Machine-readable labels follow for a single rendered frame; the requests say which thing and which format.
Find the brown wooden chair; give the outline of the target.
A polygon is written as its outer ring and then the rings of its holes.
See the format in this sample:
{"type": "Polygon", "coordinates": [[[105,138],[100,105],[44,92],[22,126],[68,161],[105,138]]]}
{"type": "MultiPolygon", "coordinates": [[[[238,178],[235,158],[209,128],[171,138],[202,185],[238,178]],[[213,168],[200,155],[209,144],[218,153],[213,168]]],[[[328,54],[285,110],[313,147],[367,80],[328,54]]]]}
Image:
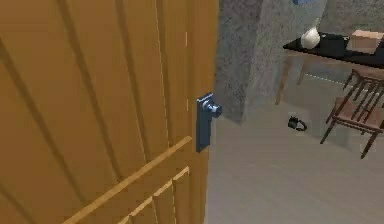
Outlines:
{"type": "Polygon", "coordinates": [[[334,106],[326,119],[331,122],[320,143],[323,144],[332,129],[337,125],[349,127],[361,132],[369,133],[369,138],[361,159],[364,159],[376,138],[384,133],[384,78],[371,74],[364,74],[356,69],[351,71],[343,88],[355,79],[355,83],[343,97],[337,97],[334,106]]]}

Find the white round vase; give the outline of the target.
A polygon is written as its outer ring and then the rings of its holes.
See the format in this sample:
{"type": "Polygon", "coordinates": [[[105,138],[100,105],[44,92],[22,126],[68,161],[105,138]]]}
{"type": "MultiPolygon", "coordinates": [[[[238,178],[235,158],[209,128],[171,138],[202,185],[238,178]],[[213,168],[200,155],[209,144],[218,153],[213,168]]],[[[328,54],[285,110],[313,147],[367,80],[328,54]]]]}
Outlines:
{"type": "Polygon", "coordinates": [[[312,27],[306,31],[300,38],[301,40],[301,46],[305,49],[313,49],[315,48],[319,42],[320,42],[320,35],[317,30],[317,26],[320,22],[320,19],[317,18],[312,25],[312,27]]]}

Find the tan cardboard box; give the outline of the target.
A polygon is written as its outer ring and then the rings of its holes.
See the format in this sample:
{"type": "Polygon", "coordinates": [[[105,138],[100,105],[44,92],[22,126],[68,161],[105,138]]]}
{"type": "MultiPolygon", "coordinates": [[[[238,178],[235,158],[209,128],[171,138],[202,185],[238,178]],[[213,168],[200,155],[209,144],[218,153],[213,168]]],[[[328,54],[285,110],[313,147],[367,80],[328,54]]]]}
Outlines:
{"type": "Polygon", "coordinates": [[[349,49],[373,54],[383,38],[384,33],[356,30],[350,37],[349,49]]]}

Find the orange wooden room door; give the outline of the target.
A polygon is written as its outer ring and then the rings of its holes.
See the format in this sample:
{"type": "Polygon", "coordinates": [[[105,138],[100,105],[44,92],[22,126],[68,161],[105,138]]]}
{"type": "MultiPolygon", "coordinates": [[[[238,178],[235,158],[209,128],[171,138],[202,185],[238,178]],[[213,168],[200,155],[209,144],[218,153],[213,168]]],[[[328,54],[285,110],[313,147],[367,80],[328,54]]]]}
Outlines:
{"type": "Polygon", "coordinates": [[[203,224],[219,0],[0,0],[0,224],[203,224]]]}

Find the black box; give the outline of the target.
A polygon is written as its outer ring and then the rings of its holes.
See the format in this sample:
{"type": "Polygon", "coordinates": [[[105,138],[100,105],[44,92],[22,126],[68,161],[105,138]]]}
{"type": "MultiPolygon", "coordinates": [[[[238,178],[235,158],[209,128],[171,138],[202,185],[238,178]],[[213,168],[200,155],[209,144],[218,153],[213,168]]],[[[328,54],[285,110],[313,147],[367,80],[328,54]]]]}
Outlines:
{"type": "Polygon", "coordinates": [[[329,57],[342,57],[345,55],[349,39],[342,35],[322,34],[319,43],[319,52],[329,57]]]}

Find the black-topped wooden table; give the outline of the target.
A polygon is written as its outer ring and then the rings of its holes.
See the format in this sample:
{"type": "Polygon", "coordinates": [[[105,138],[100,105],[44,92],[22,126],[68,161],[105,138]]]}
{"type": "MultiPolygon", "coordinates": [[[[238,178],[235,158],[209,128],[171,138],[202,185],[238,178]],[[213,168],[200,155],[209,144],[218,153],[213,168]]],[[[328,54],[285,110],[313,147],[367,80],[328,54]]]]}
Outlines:
{"type": "Polygon", "coordinates": [[[311,61],[325,61],[330,64],[341,64],[351,68],[361,69],[362,71],[372,74],[375,77],[384,78],[384,40],[381,40],[379,46],[373,54],[362,53],[358,51],[348,50],[346,46],[345,55],[342,57],[329,57],[322,55],[319,52],[319,44],[313,49],[305,49],[301,46],[301,40],[299,38],[290,41],[283,46],[286,51],[286,59],[281,73],[281,79],[279,88],[275,98],[275,104],[278,105],[282,99],[283,91],[289,71],[292,65],[292,61],[295,57],[303,56],[304,64],[300,71],[298,83],[301,83],[307,65],[311,61]]]}

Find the small black floor object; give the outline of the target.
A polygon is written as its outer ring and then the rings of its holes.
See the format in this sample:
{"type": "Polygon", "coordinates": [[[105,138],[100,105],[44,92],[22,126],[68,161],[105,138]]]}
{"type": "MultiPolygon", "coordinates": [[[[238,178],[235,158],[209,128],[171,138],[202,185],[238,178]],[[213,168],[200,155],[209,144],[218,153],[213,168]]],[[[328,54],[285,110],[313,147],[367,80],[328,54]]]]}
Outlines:
{"type": "Polygon", "coordinates": [[[292,128],[296,131],[306,131],[307,125],[304,121],[298,119],[297,117],[291,116],[287,123],[289,128],[292,128]]]}

